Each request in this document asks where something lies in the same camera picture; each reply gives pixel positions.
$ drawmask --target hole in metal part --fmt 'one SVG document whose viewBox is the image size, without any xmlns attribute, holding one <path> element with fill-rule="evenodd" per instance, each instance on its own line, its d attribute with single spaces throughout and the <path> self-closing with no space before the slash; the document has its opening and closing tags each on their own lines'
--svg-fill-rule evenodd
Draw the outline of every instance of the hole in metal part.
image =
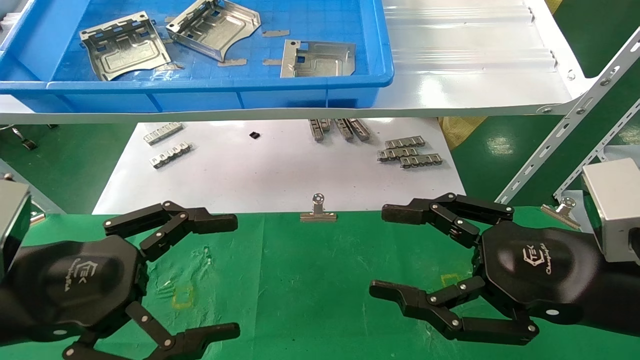
<svg viewBox="0 0 640 360">
<path fill-rule="evenodd" d="M 542 150 L 539 157 L 542 158 L 544 157 L 544 155 L 547 155 L 547 152 L 549 151 L 549 149 L 551 149 L 551 145 L 547 146 L 544 150 Z"/>
</svg>

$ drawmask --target white table surface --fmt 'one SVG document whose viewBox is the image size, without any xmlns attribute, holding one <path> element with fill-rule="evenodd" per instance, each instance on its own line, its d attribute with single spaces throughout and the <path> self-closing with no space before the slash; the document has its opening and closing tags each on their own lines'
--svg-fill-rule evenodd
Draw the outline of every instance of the white table surface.
<svg viewBox="0 0 640 360">
<path fill-rule="evenodd" d="M 211 213 L 302 212 L 311 210 L 317 192 L 327 211 L 380 210 L 414 197 L 465 193 L 437 119 L 362 120 L 372 133 L 367 143 L 345 141 L 335 125 L 317 143 L 307 120 L 251 120 L 184 123 L 181 132 L 149 146 L 143 136 L 165 123 L 138 124 L 93 214 L 164 200 Z M 252 131 L 262 136 L 254 140 Z M 427 141 L 421 153 L 439 153 L 442 165 L 405 170 L 376 161 L 385 140 L 415 135 Z M 150 158 L 183 141 L 193 143 L 192 152 L 151 166 Z"/>
</svg>

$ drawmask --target metal connector strip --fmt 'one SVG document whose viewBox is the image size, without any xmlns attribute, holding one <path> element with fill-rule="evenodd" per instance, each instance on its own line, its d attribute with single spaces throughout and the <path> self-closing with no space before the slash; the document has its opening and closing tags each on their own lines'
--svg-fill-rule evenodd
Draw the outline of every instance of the metal connector strip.
<svg viewBox="0 0 640 360">
<path fill-rule="evenodd" d="M 335 119 L 335 124 L 345 140 L 349 141 L 353 139 L 353 131 L 349 126 L 348 119 Z"/>
<path fill-rule="evenodd" d="M 371 132 L 360 119 L 349 119 L 349 125 L 360 141 L 365 142 L 371 138 Z"/>
<path fill-rule="evenodd" d="M 424 141 L 422 136 L 412 136 L 410 138 L 388 140 L 385 142 L 385 147 L 387 149 L 399 149 L 402 147 L 413 147 L 413 146 L 422 147 L 422 146 L 425 146 L 426 144 L 427 143 Z"/>
<path fill-rule="evenodd" d="M 400 158 L 400 164 L 403 168 L 430 167 L 442 164 L 442 158 L 438 154 L 407 156 Z"/>
<path fill-rule="evenodd" d="M 172 147 L 170 150 L 163 152 L 153 158 L 149 159 L 149 162 L 154 168 L 161 168 L 173 160 L 185 155 L 191 151 L 193 144 L 187 142 L 181 142 L 178 145 Z"/>
<path fill-rule="evenodd" d="M 168 138 L 169 136 L 177 133 L 182 129 L 184 129 L 184 126 L 182 125 L 181 122 L 170 122 L 169 124 L 163 127 L 160 127 L 159 129 L 154 130 L 151 133 L 145 135 L 143 139 L 147 142 L 147 144 L 153 145 L 155 143 L 158 143 Z"/>
<path fill-rule="evenodd" d="M 322 126 L 320 125 L 320 120 L 310 119 L 309 127 L 311 127 L 311 135 L 313 135 L 315 141 L 321 142 L 324 140 L 324 133 L 322 131 Z"/>
<path fill-rule="evenodd" d="M 378 161 L 393 161 L 400 160 L 400 158 L 406 156 L 418 155 L 418 149 L 414 147 L 405 147 L 402 149 L 386 149 L 378 151 Z"/>
</svg>

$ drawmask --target metal bracket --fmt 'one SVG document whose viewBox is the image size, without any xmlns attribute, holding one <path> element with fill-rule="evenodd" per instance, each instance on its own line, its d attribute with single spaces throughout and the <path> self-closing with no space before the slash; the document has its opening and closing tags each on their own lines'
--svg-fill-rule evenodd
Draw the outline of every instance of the metal bracket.
<svg viewBox="0 0 640 360">
<path fill-rule="evenodd" d="M 150 70 L 171 61 L 146 12 L 80 31 L 93 71 L 109 81 L 133 70 Z"/>
<path fill-rule="evenodd" d="M 338 216 L 335 213 L 324 212 L 323 194 L 315 194 L 312 200 L 314 201 L 314 212 L 300 214 L 301 222 L 335 222 L 336 220 L 338 220 Z"/>
<path fill-rule="evenodd" d="M 355 56 L 356 44 L 287 39 L 280 77 L 349 76 L 356 69 Z"/>
<path fill-rule="evenodd" d="M 552 218 L 561 221 L 562 223 L 570 226 L 572 229 L 580 229 L 580 224 L 574 219 L 570 218 L 571 210 L 575 208 L 575 200 L 570 197 L 563 197 L 560 201 L 560 205 L 554 209 L 549 205 L 542 205 L 540 209 L 543 213 L 551 216 Z"/>
<path fill-rule="evenodd" d="M 197 0 L 167 26 L 180 44 L 225 61 L 229 47 L 260 27 L 260 15 L 230 1 Z"/>
<path fill-rule="evenodd" d="M 586 165 L 589 165 L 591 163 L 591 160 L 593 160 L 595 157 L 599 157 L 600 161 L 607 161 L 607 158 L 604 156 L 604 153 L 603 153 L 604 147 L 607 146 L 607 144 L 611 141 L 611 139 L 613 139 L 613 137 L 616 136 L 616 134 L 618 134 L 620 130 L 622 130 L 625 124 L 629 122 L 629 120 L 631 120 L 631 118 L 634 117 L 634 115 L 638 111 L 640 111 L 640 99 L 638 99 L 636 103 L 633 104 L 631 108 L 629 108 L 629 110 L 622 116 L 622 118 L 620 118 L 620 120 L 616 123 L 616 125 L 613 126 L 611 131 L 609 131 L 602 138 L 602 140 L 598 142 L 598 145 L 596 145 L 596 147 L 594 147 L 593 150 L 589 152 L 587 157 L 584 158 L 584 160 L 582 160 L 580 165 L 578 165 L 578 167 L 573 170 L 573 172 L 569 175 L 569 177 L 567 177 L 566 180 L 564 180 L 564 182 L 562 183 L 562 185 L 560 185 L 560 187 L 554 192 L 554 198 L 556 198 L 556 200 L 558 201 L 561 200 L 562 193 L 567 189 L 567 187 L 569 187 L 569 185 L 571 185 L 571 183 L 573 182 L 573 180 L 575 180 L 576 177 L 580 176 L 580 174 L 582 173 L 582 168 L 585 167 Z"/>
<path fill-rule="evenodd" d="M 560 120 L 551 131 L 545 141 L 531 155 L 525 165 L 516 173 L 516 176 L 500 192 L 495 199 L 500 204 L 508 203 L 520 191 L 531 176 L 538 171 L 548 157 L 554 153 L 558 146 L 580 124 L 591 109 L 604 97 L 609 89 L 614 86 L 624 73 L 640 57 L 640 28 L 627 40 L 627 43 L 618 51 L 611 62 L 600 73 L 598 81 L 575 103 L 575 106 Z M 558 108 L 548 107 L 541 109 L 541 113 L 563 113 Z"/>
</svg>

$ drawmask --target yellow marking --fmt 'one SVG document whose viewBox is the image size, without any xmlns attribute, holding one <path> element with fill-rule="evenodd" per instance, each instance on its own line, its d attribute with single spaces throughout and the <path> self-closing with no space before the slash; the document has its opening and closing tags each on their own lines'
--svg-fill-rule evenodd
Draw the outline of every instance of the yellow marking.
<svg viewBox="0 0 640 360">
<path fill-rule="evenodd" d="M 446 288 L 449 285 L 459 283 L 462 279 L 458 274 L 444 274 L 440 276 L 440 280 L 442 281 L 442 286 Z"/>
<path fill-rule="evenodd" d="M 186 293 L 187 301 L 178 303 L 178 296 Z M 183 288 L 176 287 L 171 298 L 171 307 L 177 310 L 188 309 L 193 306 L 193 286 L 189 285 Z"/>
</svg>

